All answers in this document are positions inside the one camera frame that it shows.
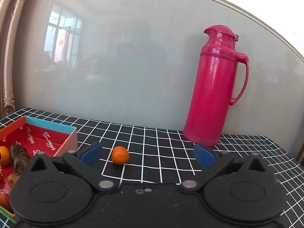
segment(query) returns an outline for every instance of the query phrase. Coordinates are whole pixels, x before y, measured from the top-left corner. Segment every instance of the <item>thermos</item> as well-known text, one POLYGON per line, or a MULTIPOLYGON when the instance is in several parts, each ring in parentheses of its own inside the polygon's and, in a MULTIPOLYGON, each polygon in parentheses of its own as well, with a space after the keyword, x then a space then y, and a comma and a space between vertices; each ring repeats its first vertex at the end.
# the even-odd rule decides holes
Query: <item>thermos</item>
POLYGON ((215 146, 220 138, 230 105, 242 96, 248 81, 248 56, 235 51, 239 36, 228 27, 205 29, 209 35, 203 46, 196 75, 184 136, 205 146, 215 146), (246 65, 246 78, 240 94, 232 97, 238 62, 246 65))

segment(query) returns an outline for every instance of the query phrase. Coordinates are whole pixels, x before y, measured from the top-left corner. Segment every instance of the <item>black and white checkered tablecloth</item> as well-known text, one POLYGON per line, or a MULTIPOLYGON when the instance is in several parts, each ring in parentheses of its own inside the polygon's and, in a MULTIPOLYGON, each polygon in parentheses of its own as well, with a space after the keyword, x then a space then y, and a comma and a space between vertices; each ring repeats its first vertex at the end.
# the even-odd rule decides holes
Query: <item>black and white checkered tablecloth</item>
MULTIPOLYGON (((120 182, 181 183, 202 170, 193 156, 193 143, 181 131, 81 119, 32 108, 23 108, 0 120, 0 129, 20 116, 76 127, 79 147, 102 142, 102 158, 95 169, 120 182), (130 160, 123 166, 116 166, 110 160, 111 150, 116 145, 130 152, 130 160)), ((281 215, 284 226, 304 227, 304 170, 286 151, 262 135, 222 135, 214 150, 234 152, 242 157, 259 152, 274 167, 276 177, 287 191, 287 203, 281 215)))

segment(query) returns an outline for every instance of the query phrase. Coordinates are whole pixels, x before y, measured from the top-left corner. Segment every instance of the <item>metal bolt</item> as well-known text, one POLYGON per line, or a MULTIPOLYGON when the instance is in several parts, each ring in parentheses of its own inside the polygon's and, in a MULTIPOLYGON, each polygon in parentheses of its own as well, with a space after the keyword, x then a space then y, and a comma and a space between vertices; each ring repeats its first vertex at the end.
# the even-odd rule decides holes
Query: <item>metal bolt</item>
POLYGON ((110 180, 103 180, 99 182, 99 187, 101 188, 112 188, 114 186, 114 182, 110 180))
POLYGON ((185 188, 195 188, 197 186, 197 182, 194 180, 185 180, 181 183, 185 188))
POLYGON ((141 194, 144 193, 144 190, 142 188, 141 189, 137 189, 137 190, 135 190, 135 193, 141 195, 141 194))
POLYGON ((151 189, 151 188, 145 188, 143 191, 145 191, 145 192, 147 192, 147 193, 150 193, 150 192, 153 191, 153 189, 151 189))

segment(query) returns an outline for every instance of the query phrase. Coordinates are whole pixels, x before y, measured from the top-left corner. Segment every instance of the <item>red box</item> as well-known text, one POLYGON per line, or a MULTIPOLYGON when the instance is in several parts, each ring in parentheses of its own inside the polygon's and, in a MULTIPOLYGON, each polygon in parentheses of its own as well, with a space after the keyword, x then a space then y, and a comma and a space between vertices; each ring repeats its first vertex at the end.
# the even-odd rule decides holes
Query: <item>red box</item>
MULTIPOLYGON (((12 144, 26 148, 29 159, 37 152, 46 152, 49 157, 61 156, 68 150, 77 150, 77 130, 75 127, 49 122, 33 117, 21 117, 0 130, 0 146, 10 149, 12 144)), ((13 162, 0 165, 0 193, 10 193, 8 176, 15 172, 13 162)))

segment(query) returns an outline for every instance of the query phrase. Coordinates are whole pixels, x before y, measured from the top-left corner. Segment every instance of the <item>glossy wall panel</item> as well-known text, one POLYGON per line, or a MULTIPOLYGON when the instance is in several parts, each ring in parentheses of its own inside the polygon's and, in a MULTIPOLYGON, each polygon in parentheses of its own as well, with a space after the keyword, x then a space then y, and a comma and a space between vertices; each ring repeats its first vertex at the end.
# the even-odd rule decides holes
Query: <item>glossy wall panel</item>
MULTIPOLYGON (((182 130, 204 29, 230 27, 250 77, 224 133, 299 147, 304 63, 281 40, 212 0, 28 0, 14 52, 17 107, 182 130)), ((245 69, 239 65, 234 95, 245 69)))

